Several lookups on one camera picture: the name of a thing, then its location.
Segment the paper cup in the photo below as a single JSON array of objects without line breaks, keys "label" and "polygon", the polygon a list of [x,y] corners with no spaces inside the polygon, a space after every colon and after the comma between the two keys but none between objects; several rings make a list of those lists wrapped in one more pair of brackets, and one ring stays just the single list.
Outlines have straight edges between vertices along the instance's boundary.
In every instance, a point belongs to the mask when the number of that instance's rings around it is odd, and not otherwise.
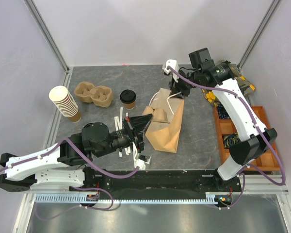
[{"label": "paper cup", "polygon": [[131,110],[136,105],[136,93],[132,90],[124,90],[120,95],[120,100],[127,110]]},{"label": "paper cup", "polygon": [[81,119],[79,108],[66,87],[54,87],[49,92],[48,97],[53,101],[63,116],[69,118],[72,122],[77,122]]}]

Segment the stack of paper cups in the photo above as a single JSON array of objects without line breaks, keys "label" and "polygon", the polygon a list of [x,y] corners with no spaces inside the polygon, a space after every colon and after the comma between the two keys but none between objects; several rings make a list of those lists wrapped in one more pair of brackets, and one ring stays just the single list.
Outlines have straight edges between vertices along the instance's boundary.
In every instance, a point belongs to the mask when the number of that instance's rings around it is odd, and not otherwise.
[{"label": "stack of paper cups", "polygon": [[53,101],[59,111],[72,122],[77,122],[81,119],[79,107],[66,87],[54,87],[49,92],[48,97]]}]

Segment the white plastic piece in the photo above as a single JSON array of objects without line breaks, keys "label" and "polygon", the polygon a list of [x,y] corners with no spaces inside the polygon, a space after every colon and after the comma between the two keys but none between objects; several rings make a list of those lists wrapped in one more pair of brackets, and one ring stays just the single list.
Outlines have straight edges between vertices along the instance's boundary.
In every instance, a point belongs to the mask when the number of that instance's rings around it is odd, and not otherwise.
[{"label": "white plastic piece", "polygon": [[68,189],[81,187],[84,182],[84,172],[80,170],[47,169],[35,174],[37,183],[31,189]]},{"label": "white plastic piece", "polygon": [[219,166],[218,173],[223,180],[228,181],[236,176],[242,167],[242,165],[236,163],[233,158],[229,156],[226,161]]},{"label": "white plastic piece", "polygon": [[[114,122],[115,122],[115,130],[121,130],[123,128],[123,107],[120,108],[120,118],[118,116],[114,117]],[[129,155],[131,153],[130,147],[127,147],[124,149],[126,155]],[[122,152],[118,152],[119,157],[123,157]]]},{"label": "white plastic piece", "polygon": [[256,114],[251,109],[250,105],[247,103],[244,98],[242,92],[240,91],[237,80],[236,79],[227,79],[223,81],[222,85],[216,85],[216,88],[227,89],[235,92],[239,97],[241,97],[246,104],[249,106],[254,118],[257,121],[257,124],[254,125],[252,123],[252,119],[245,108],[245,106],[240,102],[239,99],[235,98],[234,95],[224,92],[224,91],[212,91],[213,94],[218,98],[218,100],[222,103],[224,108],[226,109],[228,115],[233,121],[239,139],[243,142],[250,139],[250,135],[258,135],[258,131],[256,129],[257,126],[264,132],[266,126],[260,121],[260,119],[256,116]]},{"label": "white plastic piece", "polygon": [[[164,70],[164,73],[169,75],[170,74],[170,70],[167,69],[167,67],[170,66],[172,69],[174,69],[175,71],[179,71],[179,65],[178,65],[178,62],[176,60],[172,60],[172,59],[169,59],[166,61],[165,64],[163,64],[163,70]],[[175,80],[175,82],[178,82],[178,79],[179,77],[173,73],[173,79]]]},{"label": "white plastic piece", "polygon": [[136,144],[133,143],[133,159],[134,159],[134,167],[139,167],[140,170],[145,170],[146,169],[146,165],[145,162],[141,159],[139,159],[139,153],[136,147]]},{"label": "white plastic piece", "polygon": [[[102,203],[110,204],[111,200],[88,201],[87,194],[80,192],[73,194],[71,192],[65,194],[58,193],[37,193],[35,202],[37,203]],[[206,194],[206,199],[180,199],[180,200],[114,200],[114,204],[218,204],[215,201],[215,195]]]},{"label": "white plastic piece", "polygon": [[[50,151],[52,148],[56,146],[53,145],[45,150],[38,151],[29,155],[21,156],[21,157],[11,157],[9,158],[9,161],[6,163],[7,166],[23,161],[25,159],[37,157],[38,155],[44,154],[48,151]],[[33,175],[37,172],[44,171],[47,169],[52,169],[56,167],[68,167],[69,165],[66,165],[64,163],[60,163],[57,161],[57,159],[60,157],[60,147],[58,147],[53,153],[51,153],[48,156],[45,156],[43,159],[35,159],[20,165],[17,165],[15,169],[7,169],[5,170],[6,179],[11,181],[21,181],[25,179],[26,177]]]}]

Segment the floor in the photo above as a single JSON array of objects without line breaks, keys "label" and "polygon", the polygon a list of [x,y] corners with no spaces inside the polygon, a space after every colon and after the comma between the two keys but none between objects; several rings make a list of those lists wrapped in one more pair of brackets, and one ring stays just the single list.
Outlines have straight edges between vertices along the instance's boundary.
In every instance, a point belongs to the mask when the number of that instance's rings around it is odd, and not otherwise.
[{"label": "floor", "polygon": [[[115,130],[114,116],[120,113],[119,95],[124,89],[137,94],[137,105],[130,116],[142,113],[160,87],[168,88],[170,77],[162,74],[161,66],[75,67],[69,91],[79,82],[110,87],[114,100],[107,109],[77,99],[82,119],[72,123],[62,117],[57,132],[59,141],[79,133],[89,122],[104,122]],[[155,151],[145,139],[145,155],[152,156],[150,169],[215,169],[220,162],[212,107],[201,90],[194,89],[185,100],[182,129],[176,154]],[[133,169],[131,156],[119,158],[118,153],[94,158],[105,169]],[[72,204],[35,204],[41,217],[54,216]],[[115,210],[93,211],[76,209],[44,222],[32,216],[27,233],[286,233],[275,196],[243,196],[230,210],[219,211],[202,205],[186,204],[122,204]]]},{"label": "floor", "polygon": [[[78,208],[48,222],[33,217],[27,233],[287,233],[273,199],[244,196],[221,211],[185,204],[123,204],[108,212]],[[38,204],[37,212],[47,218],[71,206]]]}]

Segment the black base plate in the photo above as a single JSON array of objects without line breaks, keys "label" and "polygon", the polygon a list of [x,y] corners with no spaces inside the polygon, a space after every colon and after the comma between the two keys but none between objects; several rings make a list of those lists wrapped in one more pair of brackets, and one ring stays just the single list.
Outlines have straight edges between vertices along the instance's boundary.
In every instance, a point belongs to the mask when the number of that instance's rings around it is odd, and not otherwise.
[{"label": "black base plate", "polygon": [[[130,171],[109,171],[124,175]],[[240,192],[239,178],[235,177],[218,187],[213,170],[149,170],[138,171],[127,179],[113,179],[95,171],[96,184],[118,200],[186,200],[204,199],[207,192]],[[100,199],[109,199],[103,193]]]}]

